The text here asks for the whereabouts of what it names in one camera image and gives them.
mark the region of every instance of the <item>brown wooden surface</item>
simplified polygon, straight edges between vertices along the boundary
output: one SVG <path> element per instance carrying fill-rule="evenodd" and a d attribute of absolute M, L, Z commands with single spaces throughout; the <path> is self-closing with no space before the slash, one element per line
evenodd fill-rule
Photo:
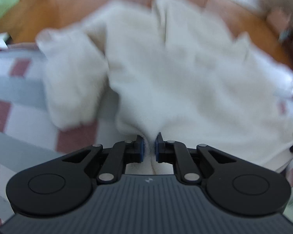
<path fill-rule="evenodd" d="M 61 28 L 95 11 L 109 0 L 21 0 L 0 19 L 0 32 L 14 43 L 33 42 L 44 28 Z M 152 0 L 128 0 L 151 5 Z M 234 36 L 248 32 L 252 41 L 277 61 L 290 65 L 277 37 L 264 20 L 230 0 L 190 0 L 220 15 Z"/>

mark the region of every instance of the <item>checkered bedding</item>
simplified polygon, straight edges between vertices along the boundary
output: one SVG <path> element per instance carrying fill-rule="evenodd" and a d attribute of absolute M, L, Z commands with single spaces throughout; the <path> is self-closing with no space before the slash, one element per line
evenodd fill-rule
<path fill-rule="evenodd" d="M 102 99 L 95 122 L 66 132 L 58 130 L 46 108 L 41 80 L 44 60 L 39 50 L 28 46 L 0 51 L 0 225 L 13 215 L 5 187 L 15 173 L 93 143 L 107 148 L 135 139 L 121 135 L 114 125 L 118 96 L 111 89 Z M 280 101 L 280 108 L 284 113 L 293 112 L 293 104 L 287 100 Z M 293 187 L 293 161 L 287 178 Z"/>

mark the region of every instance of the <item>white logo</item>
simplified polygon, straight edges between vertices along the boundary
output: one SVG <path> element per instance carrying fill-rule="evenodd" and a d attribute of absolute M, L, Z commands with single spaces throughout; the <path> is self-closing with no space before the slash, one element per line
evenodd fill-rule
<path fill-rule="evenodd" d="M 148 183 L 150 183 L 151 181 L 153 181 L 153 179 L 152 179 L 152 178 L 145 179 L 145 182 L 148 182 Z"/>

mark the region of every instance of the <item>gray gripper base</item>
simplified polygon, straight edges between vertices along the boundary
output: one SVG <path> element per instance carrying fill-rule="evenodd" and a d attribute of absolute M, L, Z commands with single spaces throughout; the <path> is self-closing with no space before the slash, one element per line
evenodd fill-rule
<path fill-rule="evenodd" d="M 197 186 L 174 175 L 122 175 L 119 182 L 97 187 L 80 208 L 54 218 L 16 214 L 4 234 L 292 234 L 281 214 L 262 218 L 230 215 L 211 204 Z"/>

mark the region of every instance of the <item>white cloth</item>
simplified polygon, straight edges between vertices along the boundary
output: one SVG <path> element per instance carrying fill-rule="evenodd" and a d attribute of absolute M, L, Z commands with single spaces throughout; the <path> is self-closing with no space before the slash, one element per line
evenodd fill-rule
<path fill-rule="evenodd" d="M 258 66 L 247 34 L 232 39 L 222 20 L 186 0 L 154 0 L 152 10 L 113 1 L 82 22 L 45 30 L 45 89 L 54 124 L 91 122 L 106 77 L 119 94 L 116 127 L 148 142 L 140 173 L 170 173 L 154 140 L 204 143 L 272 170 L 293 155 L 293 120 Z"/>

